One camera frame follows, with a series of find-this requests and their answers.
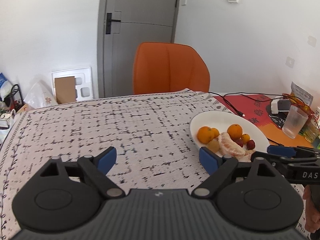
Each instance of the plastic bag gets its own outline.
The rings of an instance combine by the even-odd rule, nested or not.
[[[5,78],[3,73],[0,73],[0,97],[1,101],[4,100],[4,98],[11,93],[12,84],[9,80]]]
[[[24,102],[34,109],[58,104],[53,95],[39,82],[33,85]]]

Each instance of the door handle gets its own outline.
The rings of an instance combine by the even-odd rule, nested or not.
[[[121,20],[115,20],[112,18],[112,13],[107,13],[106,34],[111,34],[111,23],[112,22],[120,23]]]

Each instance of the door frame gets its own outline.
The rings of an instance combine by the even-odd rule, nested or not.
[[[171,42],[174,42],[176,32],[178,11],[180,0],[177,0],[172,26]],[[100,0],[98,10],[98,33],[97,33],[97,73],[98,73],[98,91],[99,98],[105,97],[105,82],[104,82],[104,38],[106,31],[106,8],[107,0]]]

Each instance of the human hand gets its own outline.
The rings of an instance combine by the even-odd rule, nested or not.
[[[320,228],[320,212],[315,208],[315,205],[312,201],[309,185],[304,188],[302,199],[306,201],[305,230],[310,233],[314,233]]]

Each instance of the gray door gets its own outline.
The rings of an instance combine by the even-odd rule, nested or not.
[[[107,0],[106,19],[113,21],[105,23],[105,97],[133,94],[137,46],[144,41],[171,42],[175,10],[176,0]]]

